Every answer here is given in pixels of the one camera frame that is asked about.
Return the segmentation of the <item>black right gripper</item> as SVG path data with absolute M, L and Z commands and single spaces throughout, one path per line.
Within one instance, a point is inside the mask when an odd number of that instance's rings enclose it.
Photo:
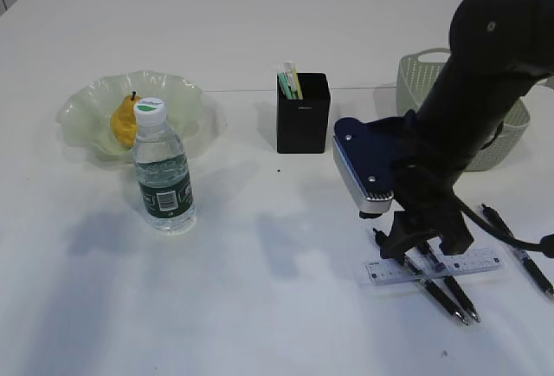
M 452 186 L 437 178 L 420 161 L 408 156 L 391 163 L 395 211 L 388 234 L 379 234 L 380 257 L 399 258 L 420 241 L 420 237 L 440 237 L 441 252 L 447 256 L 465 253 L 473 235 L 454 202 Z

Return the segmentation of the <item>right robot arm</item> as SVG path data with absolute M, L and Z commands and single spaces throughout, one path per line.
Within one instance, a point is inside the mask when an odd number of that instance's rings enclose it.
M 553 252 L 490 225 L 454 194 L 454 184 L 514 104 L 553 73 L 553 0 L 463 0 L 449 30 L 450 56 L 417 111 L 377 128 L 393 141 L 390 170 L 400 204 L 381 243 L 398 258 L 430 238 L 447 255 L 473 243 L 468 223 L 520 249 Z

